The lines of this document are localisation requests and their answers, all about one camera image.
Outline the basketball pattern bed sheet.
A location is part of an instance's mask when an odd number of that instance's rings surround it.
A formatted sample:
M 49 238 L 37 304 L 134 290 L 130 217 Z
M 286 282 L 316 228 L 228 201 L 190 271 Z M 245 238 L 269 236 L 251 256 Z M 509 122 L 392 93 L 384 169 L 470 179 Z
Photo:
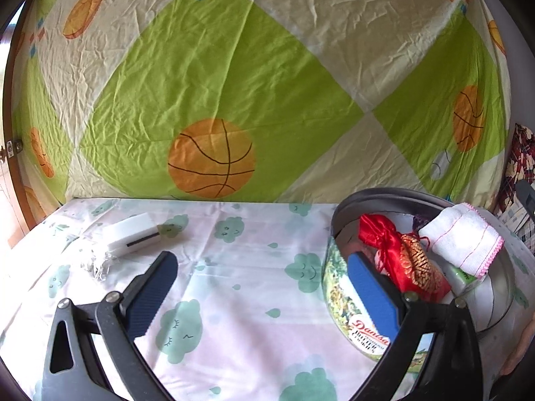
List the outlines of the basketball pattern bed sheet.
M 484 0 L 33 0 L 19 28 L 36 220 L 83 197 L 496 201 L 511 89 Z

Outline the red plaid pillow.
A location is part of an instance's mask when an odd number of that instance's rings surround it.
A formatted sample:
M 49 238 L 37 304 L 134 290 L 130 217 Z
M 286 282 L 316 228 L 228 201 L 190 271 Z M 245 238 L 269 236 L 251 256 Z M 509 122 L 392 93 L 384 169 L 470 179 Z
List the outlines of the red plaid pillow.
M 534 132 L 526 126 L 516 124 L 498 193 L 499 213 L 503 213 L 513 203 L 515 185 L 519 180 L 534 183 Z

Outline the red satin pouch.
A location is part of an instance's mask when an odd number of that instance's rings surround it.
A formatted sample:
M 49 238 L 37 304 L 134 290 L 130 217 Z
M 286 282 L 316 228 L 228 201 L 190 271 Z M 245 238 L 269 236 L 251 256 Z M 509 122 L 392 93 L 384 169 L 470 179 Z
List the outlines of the red satin pouch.
M 419 237 L 398 232 L 386 216 L 362 215 L 358 238 L 376 249 L 376 270 L 385 272 L 399 291 L 415 292 L 429 302 L 440 302 L 451 291 L 440 268 L 426 255 Z

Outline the white sponge block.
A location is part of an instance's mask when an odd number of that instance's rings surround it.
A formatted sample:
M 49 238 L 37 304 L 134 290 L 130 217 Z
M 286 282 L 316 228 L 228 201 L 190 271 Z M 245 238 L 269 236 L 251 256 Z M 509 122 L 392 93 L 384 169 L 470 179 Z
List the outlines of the white sponge block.
M 156 223 L 149 214 L 143 213 L 103 227 L 95 239 L 100 250 L 121 257 L 155 244 L 161 237 Z

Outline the round metal cookie tin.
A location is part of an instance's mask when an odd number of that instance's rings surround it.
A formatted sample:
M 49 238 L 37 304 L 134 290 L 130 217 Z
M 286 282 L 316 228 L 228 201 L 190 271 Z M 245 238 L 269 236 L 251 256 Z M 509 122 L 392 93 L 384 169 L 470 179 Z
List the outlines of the round metal cookie tin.
M 401 188 L 372 188 L 336 208 L 322 287 L 336 326 L 378 360 L 401 327 L 402 294 L 467 305 L 485 364 L 506 375 L 534 338 L 534 259 L 490 212 Z

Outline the white pink-edged towel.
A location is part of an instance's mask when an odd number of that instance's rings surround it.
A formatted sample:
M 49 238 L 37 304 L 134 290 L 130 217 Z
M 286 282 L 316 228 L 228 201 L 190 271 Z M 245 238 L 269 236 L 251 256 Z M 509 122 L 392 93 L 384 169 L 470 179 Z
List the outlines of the white pink-edged towel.
M 442 209 L 418 232 L 429 250 L 463 272 L 483 278 L 502 250 L 502 236 L 468 203 Z

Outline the cloud pattern tablecloth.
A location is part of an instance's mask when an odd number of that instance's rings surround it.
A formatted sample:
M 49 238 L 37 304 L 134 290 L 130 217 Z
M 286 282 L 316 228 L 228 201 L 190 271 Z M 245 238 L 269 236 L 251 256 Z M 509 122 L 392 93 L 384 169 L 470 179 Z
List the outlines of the cloud pattern tablecloth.
M 24 399 L 42 400 L 42 372 L 58 303 L 123 292 L 163 251 L 177 278 L 146 334 L 134 341 L 171 400 L 354 400 L 379 360 L 336 326 L 322 287 L 338 205 L 78 199 L 50 215 L 1 261 L 1 360 Z M 162 236 L 119 257 L 105 281 L 63 260 L 81 235 L 147 213 Z M 534 346 L 511 375 L 484 360 L 482 400 L 534 397 Z M 423 335 L 390 400 L 405 400 L 430 352 Z M 120 400 L 134 400 L 102 337 L 98 356 Z

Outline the crumpled clear plastic bag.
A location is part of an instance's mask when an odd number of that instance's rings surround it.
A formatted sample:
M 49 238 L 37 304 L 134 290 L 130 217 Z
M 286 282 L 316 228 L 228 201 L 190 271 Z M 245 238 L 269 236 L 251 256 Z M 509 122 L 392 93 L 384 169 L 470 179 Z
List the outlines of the crumpled clear plastic bag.
M 62 252 L 63 260 L 81 270 L 96 281 L 105 281 L 118 263 L 119 257 L 104 248 L 100 241 L 89 235 L 81 235 L 67 244 Z

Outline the wooden door with knob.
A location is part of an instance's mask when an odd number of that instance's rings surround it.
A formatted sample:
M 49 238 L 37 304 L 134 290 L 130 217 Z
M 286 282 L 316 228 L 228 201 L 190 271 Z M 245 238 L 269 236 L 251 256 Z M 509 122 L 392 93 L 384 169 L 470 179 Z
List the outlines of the wooden door with knob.
M 23 142 L 14 133 L 14 63 L 28 8 L 24 2 L 7 18 L 1 31 L 1 250 L 8 251 L 36 226 L 19 167 Z

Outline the green tissue pack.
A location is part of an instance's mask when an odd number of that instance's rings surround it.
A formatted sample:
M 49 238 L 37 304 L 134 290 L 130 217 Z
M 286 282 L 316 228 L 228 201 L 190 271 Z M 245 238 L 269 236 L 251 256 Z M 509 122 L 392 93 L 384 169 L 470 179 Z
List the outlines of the green tissue pack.
M 458 267 L 447 265 L 444 275 L 451 286 L 452 293 L 460 296 L 473 288 L 477 284 L 477 278 L 464 272 Z

